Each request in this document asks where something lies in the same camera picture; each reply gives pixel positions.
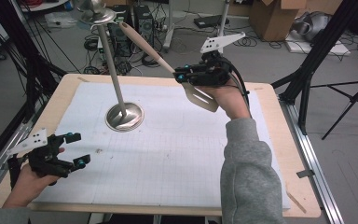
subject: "human hand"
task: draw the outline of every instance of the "human hand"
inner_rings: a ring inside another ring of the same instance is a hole
[[[241,119],[251,117],[241,92],[238,90],[235,82],[232,79],[226,83],[226,86],[197,88],[201,91],[204,91],[205,93],[212,95],[220,107],[226,111],[226,114],[229,118]]]
[[[2,208],[26,207],[33,199],[47,187],[49,184],[60,179],[55,175],[45,175],[40,177],[32,171],[29,164],[25,164],[20,172],[19,179],[13,190],[7,197]]]

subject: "floor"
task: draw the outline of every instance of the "floor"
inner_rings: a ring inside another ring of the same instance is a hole
[[[186,14],[185,18],[177,19],[180,21],[177,25],[196,28],[192,20],[197,17],[194,14]],[[231,32],[244,31],[248,36],[255,36],[246,18],[230,18],[226,31],[227,35]],[[172,67],[197,63],[200,60],[201,45],[207,36],[214,36],[215,32],[175,30],[172,47],[168,53],[162,52],[162,56]],[[88,63],[87,51],[83,48],[85,41],[83,37],[90,35],[90,30],[75,26],[68,29],[51,29],[49,34],[76,67],[82,68]],[[75,68],[68,63],[54,43],[48,40],[46,34],[42,36],[46,39],[48,54],[52,62],[63,70],[74,71]],[[296,71],[306,57],[305,54],[289,53],[283,43],[271,45],[258,38],[250,38],[248,41],[245,43],[247,47],[230,45],[224,48],[225,57],[232,61],[241,71],[244,80],[248,82],[272,83]],[[348,39],[343,42],[348,49],[353,49],[351,55],[343,57],[342,61],[337,56],[327,56],[316,71],[312,85],[358,81],[358,50],[356,50],[358,45],[356,43],[350,45]],[[100,67],[101,64],[101,60],[96,56],[92,65]],[[128,76],[140,75],[172,77],[162,68],[144,66],[132,69],[128,74]],[[339,88],[348,94],[358,92],[358,84]],[[276,93],[282,93],[284,90],[285,86],[280,87],[276,89]],[[296,105],[299,105],[299,99],[300,97],[297,98]],[[21,83],[11,60],[0,60],[0,133],[24,101]],[[321,139],[348,102],[348,98],[328,88],[311,89],[307,131],[344,222],[358,223],[358,104],[355,104],[325,140]],[[54,213],[52,215],[38,212],[33,213],[33,223],[87,223],[88,216],[89,214],[86,213]],[[288,223],[328,223],[325,215],[315,219],[287,218],[286,220]]]

